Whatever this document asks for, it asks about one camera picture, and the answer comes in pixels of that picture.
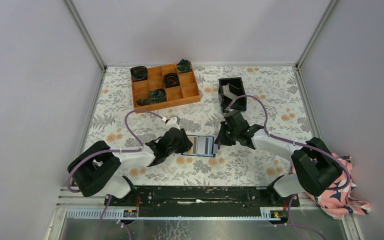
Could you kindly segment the gold credit card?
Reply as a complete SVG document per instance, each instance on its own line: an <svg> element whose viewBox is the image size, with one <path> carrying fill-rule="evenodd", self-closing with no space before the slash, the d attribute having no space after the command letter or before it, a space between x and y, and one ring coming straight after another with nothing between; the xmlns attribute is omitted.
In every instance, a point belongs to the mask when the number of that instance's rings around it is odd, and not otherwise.
<svg viewBox="0 0 384 240"><path fill-rule="evenodd" d="M197 154L197 142L198 137L197 136L189 136L188 139L192 142L192 147L188 152L186 152L188 155L196 155Z"/></svg>

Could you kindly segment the blue leather card holder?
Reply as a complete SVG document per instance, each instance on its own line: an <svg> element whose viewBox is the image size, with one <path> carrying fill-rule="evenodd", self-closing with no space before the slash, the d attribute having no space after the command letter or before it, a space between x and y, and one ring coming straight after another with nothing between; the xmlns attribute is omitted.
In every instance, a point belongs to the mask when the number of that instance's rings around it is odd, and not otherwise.
<svg viewBox="0 0 384 240"><path fill-rule="evenodd" d="M187 135L187 137L192 142L192 147L189 151L182 153L184 156L214 158L220 149L212 135Z"/></svg>

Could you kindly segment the white card with black stripe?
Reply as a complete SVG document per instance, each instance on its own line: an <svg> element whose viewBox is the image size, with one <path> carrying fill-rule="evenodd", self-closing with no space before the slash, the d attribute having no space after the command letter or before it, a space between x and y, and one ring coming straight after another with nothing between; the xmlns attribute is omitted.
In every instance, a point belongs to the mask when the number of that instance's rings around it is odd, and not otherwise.
<svg viewBox="0 0 384 240"><path fill-rule="evenodd" d="M213 137L199 136L197 140L197 154L200 156L211 156L213 154Z"/></svg>

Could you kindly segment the black plastic card bin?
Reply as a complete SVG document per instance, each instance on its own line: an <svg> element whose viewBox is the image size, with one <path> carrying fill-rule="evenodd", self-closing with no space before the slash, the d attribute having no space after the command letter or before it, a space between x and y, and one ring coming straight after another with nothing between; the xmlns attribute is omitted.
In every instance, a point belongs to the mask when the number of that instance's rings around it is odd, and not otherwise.
<svg viewBox="0 0 384 240"><path fill-rule="evenodd" d="M227 113L227 107L237 97L245 95L245 88L241 77L219 78L219 103L222 113ZM247 110L247 99L242 97L236 100L230 109L245 112Z"/></svg>

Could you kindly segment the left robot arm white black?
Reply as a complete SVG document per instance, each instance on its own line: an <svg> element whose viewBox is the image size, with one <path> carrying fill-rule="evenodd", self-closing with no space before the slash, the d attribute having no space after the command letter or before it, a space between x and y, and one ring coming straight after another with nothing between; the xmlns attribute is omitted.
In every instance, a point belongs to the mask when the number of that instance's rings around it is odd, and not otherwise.
<svg viewBox="0 0 384 240"><path fill-rule="evenodd" d="M162 164L172 154L188 152L193 142L183 128L170 128L162 137L146 142L139 150L132 147L111 149L103 140L95 142L67 167L68 183L74 182L78 189L72 193L91 197L97 193L112 195L124 206L132 204L135 192L125 177L115 173L121 167L153 167Z"/></svg>

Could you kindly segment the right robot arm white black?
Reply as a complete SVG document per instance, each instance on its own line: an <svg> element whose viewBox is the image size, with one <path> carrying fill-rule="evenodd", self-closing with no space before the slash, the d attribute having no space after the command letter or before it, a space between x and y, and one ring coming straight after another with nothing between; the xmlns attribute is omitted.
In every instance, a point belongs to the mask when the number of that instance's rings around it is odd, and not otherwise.
<svg viewBox="0 0 384 240"><path fill-rule="evenodd" d="M267 186L267 201L281 205L287 197L307 192L320 196L342 174L343 168L332 159L324 142L313 137L306 143L273 136L258 124L250 125L238 110L224 115L216 144L241 146L266 151L291 162L295 172L276 178Z"/></svg>

